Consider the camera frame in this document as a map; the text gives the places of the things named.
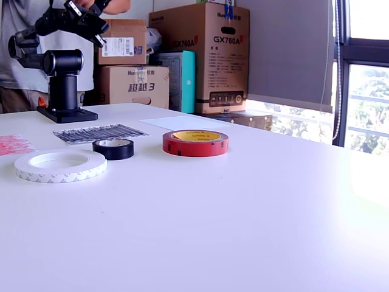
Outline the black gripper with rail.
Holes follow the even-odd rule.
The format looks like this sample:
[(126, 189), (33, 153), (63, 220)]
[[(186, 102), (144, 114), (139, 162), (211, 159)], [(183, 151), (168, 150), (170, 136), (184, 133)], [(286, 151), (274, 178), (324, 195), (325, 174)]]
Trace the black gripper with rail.
[(99, 6), (91, 6), (88, 10), (78, 8), (73, 0), (67, 0), (64, 3), (66, 11), (73, 17), (80, 18), (78, 20), (78, 31), (83, 37), (92, 37), (92, 42), (98, 47), (104, 47), (106, 41), (100, 34), (105, 33), (109, 29), (109, 24), (101, 19), (102, 10)]

